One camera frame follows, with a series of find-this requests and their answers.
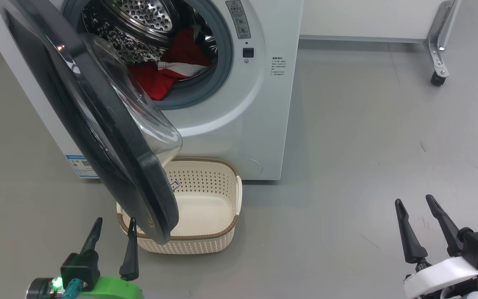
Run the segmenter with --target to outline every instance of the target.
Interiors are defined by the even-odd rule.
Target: green led light
[[[52,282],[53,289],[60,289],[64,284],[62,283],[62,277],[58,276]]]

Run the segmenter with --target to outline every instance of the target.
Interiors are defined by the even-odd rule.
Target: metal bracket
[[[455,8],[455,12],[459,7],[457,1],[459,0],[448,0],[440,4],[433,25],[431,25],[431,30],[429,30],[429,34],[423,42],[425,51],[427,51],[427,55],[433,63],[436,74],[444,79],[449,76],[449,71],[440,55],[440,51],[446,50],[445,44],[440,44],[440,42],[447,41],[447,37],[453,25],[452,17],[456,15],[456,13],[453,13],[453,7]]]

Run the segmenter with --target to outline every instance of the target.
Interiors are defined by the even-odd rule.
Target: laundry
[[[176,81],[191,78],[211,65],[195,43],[199,32],[200,27],[197,25],[182,29],[161,61],[148,61],[128,67],[150,98],[162,100]]]

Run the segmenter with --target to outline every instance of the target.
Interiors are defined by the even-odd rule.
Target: white wall
[[[305,0],[300,34],[424,40],[442,2]]]

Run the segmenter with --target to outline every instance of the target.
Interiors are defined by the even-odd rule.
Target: blue connector
[[[82,281],[78,278],[73,278],[68,284],[64,295],[62,295],[62,299],[76,299],[80,292],[82,292]]]

